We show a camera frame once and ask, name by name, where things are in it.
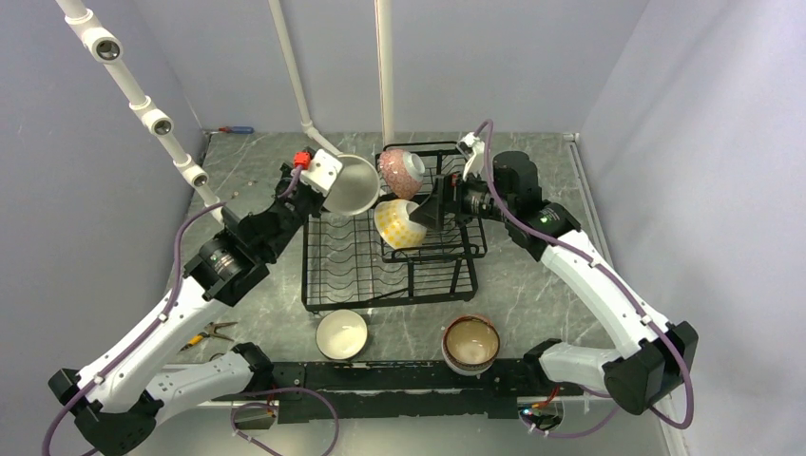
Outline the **blue yellow patterned bowl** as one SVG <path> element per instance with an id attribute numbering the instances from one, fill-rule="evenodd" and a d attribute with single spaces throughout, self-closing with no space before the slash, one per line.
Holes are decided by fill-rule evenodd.
<path id="1" fill-rule="evenodd" d="M 401 250 L 423 244 L 427 228 L 409 219 L 409 213 L 416 207 L 415 202 L 407 199 L 383 201 L 375 207 L 375 229 L 391 248 Z"/>

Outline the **red patterned bowl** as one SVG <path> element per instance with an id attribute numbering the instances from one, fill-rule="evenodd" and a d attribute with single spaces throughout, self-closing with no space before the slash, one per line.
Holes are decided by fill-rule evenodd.
<path id="1" fill-rule="evenodd" d="M 426 173 L 422 159 L 404 149 L 383 151 L 378 169 L 389 189 L 404 200 L 411 200 L 420 191 Z"/>

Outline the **teal white bowl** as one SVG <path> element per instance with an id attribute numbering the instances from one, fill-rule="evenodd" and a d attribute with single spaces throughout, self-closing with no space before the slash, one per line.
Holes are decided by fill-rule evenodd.
<path id="1" fill-rule="evenodd" d="M 337 310 L 324 316 L 317 326 L 319 351 L 335 361 L 347 361 L 366 346 L 369 330 L 366 321 L 352 310 Z"/>

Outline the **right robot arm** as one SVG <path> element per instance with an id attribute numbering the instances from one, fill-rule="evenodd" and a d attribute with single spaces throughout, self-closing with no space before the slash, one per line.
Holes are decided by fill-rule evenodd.
<path id="1" fill-rule="evenodd" d="M 576 294 L 603 326 L 611 350 L 578 347 L 549 339 L 528 351 L 524 381 L 546 394 L 559 383 L 576 384 L 640 415 L 683 388 L 687 428 L 694 415 L 690 370 L 699 336 L 686 321 L 672 323 L 627 286 L 596 249 L 580 222 L 560 203 L 545 199 L 537 165 L 522 151 L 490 159 L 480 176 L 439 175 L 411 219 L 430 230 L 447 216 L 457 221 L 500 221 L 510 239 Z"/>

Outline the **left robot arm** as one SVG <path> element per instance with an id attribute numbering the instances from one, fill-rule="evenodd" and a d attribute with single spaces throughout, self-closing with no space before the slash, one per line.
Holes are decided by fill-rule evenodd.
<path id="1" fill-rule="evenodd" d="M 58 370 L 48 385 L 61 403 L 41 451 L 71 417 L 91 454 L 124 455 L 154 429 L 197 404 L 226 395 L 265 396 L 274 365 L 253 343 L 221 357 L 164 373 L 163 367 L 204 324 L 234 308 L 269 274 L 308 218 L 318 215 L 343 172 L 341 162 L 285 167 L 270 206 L 236 216 L 225 202 L 207 207 L 222 228 L 188 260 L 176 256 L 174 282 L 155 307 L 111 349 L 80 369 Z"/>

